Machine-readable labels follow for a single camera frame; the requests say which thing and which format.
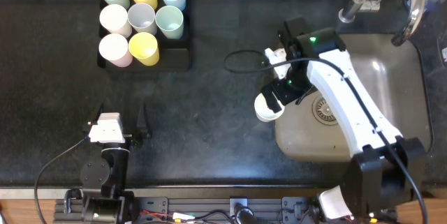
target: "drain strainer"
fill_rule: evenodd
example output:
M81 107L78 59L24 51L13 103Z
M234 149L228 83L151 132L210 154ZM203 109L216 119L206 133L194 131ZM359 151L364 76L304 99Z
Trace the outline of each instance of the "drain strainer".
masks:
M330 110L329 105L326 103L326 99L324 99L322 95L318 95L312 103L312 112L314 113L316 120L325 125L333 126L337 124L334 114Z

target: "black countertop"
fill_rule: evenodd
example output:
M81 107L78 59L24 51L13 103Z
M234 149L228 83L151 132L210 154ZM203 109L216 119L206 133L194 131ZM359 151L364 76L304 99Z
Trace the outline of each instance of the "black countertop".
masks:
M82 125L100 103L131 126L143 101L154 136L131 149L129 187L337 184L345 163L288 158L274 140L274 123L256 118L254 99L272 73L234 75L222 61L233 50L274 47L277 29L291 17L303 16L315 30L393 33L408 15L402 0L384 0L380 12L342 24L337 14L347 1L190 0L190 71L112 77L96 65L99 0L0 0L0 186L31 186L45 163L83 137ZM434 133L428 186L447 184L447 69L440 55L446 17L443 5L412 37ZM49 167L41 184L79 186L80 167L98 152L83 144Z

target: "black tray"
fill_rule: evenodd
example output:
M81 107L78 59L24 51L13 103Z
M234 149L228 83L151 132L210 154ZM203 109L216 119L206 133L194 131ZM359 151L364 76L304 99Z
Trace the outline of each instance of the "black tray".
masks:
M155 13L165 6L163 0L157 0L158 6L156 7ZM99 7L102 10L108 4L101 0ZM190 49L190 21L189 21L189 0L186 0L186 8L183 12L183 23L184 30L183 36L180 39L168 39L165 37L163 32L157 28L157 33L155 38L159 44L160 60L154 66L146 66L142 64L137 59L134 59L132 63L127 67L118 67L106 59L104 59L98 51L97 64L99 68L106 69L109 73L153 73L153 72L185 72L191 67L191 55L189 54ZM127 41L135 35L137 31L132 28L132 34L127 38ZM99 24L99 37L103 38L107 36L110 32L105 29L101 24Z

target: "sink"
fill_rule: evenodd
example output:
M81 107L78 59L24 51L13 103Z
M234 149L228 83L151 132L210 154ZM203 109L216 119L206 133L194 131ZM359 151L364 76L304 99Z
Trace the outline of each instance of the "sink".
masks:
M432 141L418 50L409 41L391 44L393 35L341 35L360 81L383 115L405 138L419 137L425 150ZM276 120L276 141L300 161L350 160L337 119L319 91L299 105L290 103Z

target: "stainless steel sink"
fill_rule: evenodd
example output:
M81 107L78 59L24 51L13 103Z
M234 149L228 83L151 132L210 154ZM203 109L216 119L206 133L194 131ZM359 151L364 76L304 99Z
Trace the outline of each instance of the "stainless steel sink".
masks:
M432 139L418 50L408 41L393 46L393 35L341 37L360 81L385 117L404 137L419 137L428 150ZM318 91L299 105L287 105L275 130L281 150L296 160L350 159L343 132Z

